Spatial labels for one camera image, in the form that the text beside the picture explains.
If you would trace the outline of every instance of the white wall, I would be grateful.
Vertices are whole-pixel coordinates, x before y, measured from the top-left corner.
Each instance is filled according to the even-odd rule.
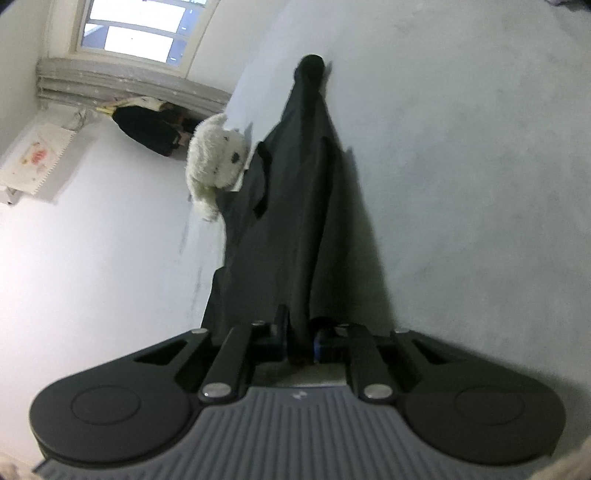
[[[50,0],[16,0],[0,16],[0,154],[37,113],[35,65]]]
[[[287,0],[221,0],[187,78],[233,92],[254,49]]]
[[[50,57],[66,57],[70,54],[79,0],[53,2],[45,54]],[[233,92],[249,55],[286,3],[287,0],[220,0],[187,78]]]
[[[45,386],[200,325],[223,228],[190,225],[184,165],[104,117],[39,198],[0,205],[0,452],[41,460],[28,409]]]

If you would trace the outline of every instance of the metal screw head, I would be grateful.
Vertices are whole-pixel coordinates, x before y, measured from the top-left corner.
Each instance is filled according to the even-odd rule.
[[[363,389],[363,394],[371,400],[384,400],[393,393],[392,387],[381,383],[372,383]]]
[[[207,398],[223,398],[232,393],[232,388],[227,383],[208,383],[202,392]]]

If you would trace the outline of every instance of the black fabric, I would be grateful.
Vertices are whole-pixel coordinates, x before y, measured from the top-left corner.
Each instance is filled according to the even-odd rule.
[[[310,321],[338,315],[342,156],[319,89],[324,62],[302,59],[280,123],[258,144],[238,192],[220,192],[225,264],[203,327],[272,322],[286,305],[298,353],[312,355]]]
[[[126,106],[115,110],[113,120],[136,142],[165,157],[178,147],[178,131],[163,120],[162,112]]]

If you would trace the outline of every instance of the black metal frame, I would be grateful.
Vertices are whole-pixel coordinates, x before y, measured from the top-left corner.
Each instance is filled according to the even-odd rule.
[[[179,442],[210,406],[244,397],[257,364],[289,358],[289,314],[235,326],[221,345],[206,329],[60,380],[31,407],[43,454],[113,468]],[[347,366],[354,395],[396,408],[432,447],[483,465],[549,455],[565,422],[545,385],[417,332],[374,336],[361,325],[314,332],[315,361]]]

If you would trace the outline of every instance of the window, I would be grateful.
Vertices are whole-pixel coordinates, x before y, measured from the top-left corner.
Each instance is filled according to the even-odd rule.
[[[78,49],[178,67],[215,0],[87,0]]]

